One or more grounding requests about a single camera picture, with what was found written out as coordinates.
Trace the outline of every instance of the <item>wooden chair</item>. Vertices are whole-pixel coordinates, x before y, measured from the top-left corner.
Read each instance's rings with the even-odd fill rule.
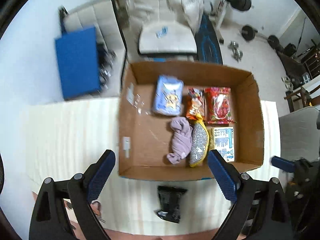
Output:
[[[285,93],[286,96],[284,97],[284,100],[288,100],[290,113],[292,113],[294,111],[293,102],[298,101],[298,100],[302,101],[302,106],[303,107],[310,106],[310,103],[313,106],[319,105],[320,104],[320,96],[317,96],[315,98],[311,98],[311,94],[316,92],[318,89],[320,89],[320,85],[317,86],[315,89],[311,90],[310,92],[308,92],[303,86],[301,86],[295,92],[287,91]]]

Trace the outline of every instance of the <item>yellow trim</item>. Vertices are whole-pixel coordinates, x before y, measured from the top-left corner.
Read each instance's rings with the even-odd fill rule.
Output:
[[[204,125],[204,123],[203,123],[203,118],[202,118],[202,116],[201,116],[200,113],[197,113],[197,114],[196,114],[196,117],[197,117],[197,119],[198,119],[196,122],[198,122],[198,123],[202,126],[202,128],[205,130],[205,132],[206,132],[206,134],[207,134],[207,144],[206,144],[206,147],[205,147],[205,152],[204,152],[203,157],[202,157],[201,160],[199,160],[197,163],[190,164],[190,167],[191,167],[191,168],[196,167],[197,165],[201,164],[201,163],[204,161],[204,159],[205,159],[206,156],[207,156],[208,148],[209,148],[209,133],[208,133],[208,130],[207,130],[207,128],[205,127],[205,125]]]

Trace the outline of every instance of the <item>striped tablecloth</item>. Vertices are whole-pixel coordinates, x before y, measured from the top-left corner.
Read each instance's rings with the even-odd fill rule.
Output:
[[[118,153],[118,98],[79,100],[32,106],[24,114],[27,171],[31,189],[38,193],[43,180],[70,179],[95,163],[106,149]],[[265,146],[264,164],[249,171],[254,179],[278,177],[270,166],[280,156],[280,130],[275,102],[261,101]],[[181,203],[181,222],[158,218],[158,185],[188,189]],[[106,229],[139,235],[168,236],[218,228],[230,208],[214,179],[186,182],[158,182],[121,178],[117,164],[103,188],[101,224]],[[69,218],[76,222],[73,212]]]

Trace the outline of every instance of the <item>open cardboard box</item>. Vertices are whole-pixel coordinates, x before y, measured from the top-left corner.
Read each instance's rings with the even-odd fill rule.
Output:
[[[263,164],[264,131],[258,85],[252,73],[199,62],[138,62],[126,70],[119,110],[119,175],[129,179],[182,181],[213,178],[206,159],[190,168],[188,159],[172,165],[172,117],[152,112],[159,75],[175,76],[188,87],[230,87],[234,127],[235,161],[239,172]]]

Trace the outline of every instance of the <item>purple cloth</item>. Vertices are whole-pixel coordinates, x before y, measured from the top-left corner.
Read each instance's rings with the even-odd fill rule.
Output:
[[[172,138],[173,153],[167,154],[167,159],[172,164],[177,164],[188,156],[192,144],[192,127],[185,117],[177,116],[171,119],[170,124],[174,135]]]

